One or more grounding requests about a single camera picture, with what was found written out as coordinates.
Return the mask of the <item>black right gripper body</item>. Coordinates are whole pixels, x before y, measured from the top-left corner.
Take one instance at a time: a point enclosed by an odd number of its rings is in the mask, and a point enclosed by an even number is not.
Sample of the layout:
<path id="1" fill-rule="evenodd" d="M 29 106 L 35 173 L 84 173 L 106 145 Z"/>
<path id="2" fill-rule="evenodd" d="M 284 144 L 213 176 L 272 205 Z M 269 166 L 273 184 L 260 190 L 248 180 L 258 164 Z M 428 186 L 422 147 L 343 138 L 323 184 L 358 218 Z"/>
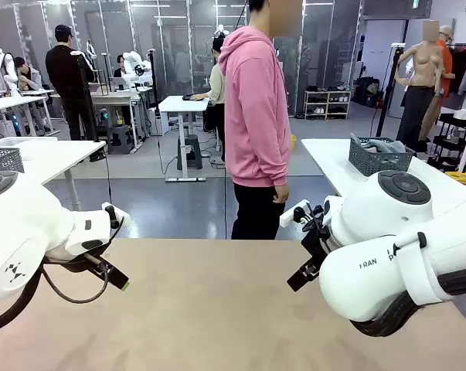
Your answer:
<path id="1" fill-rule="evenodd" d="M 301 245 L 311 257 L 301 267 L 301 271 L 318 271 L 325 258 L 330 253 L 328 238 L 330 233 L 327 227 L 304 226 L 302 231 L 306 233 Z"/>

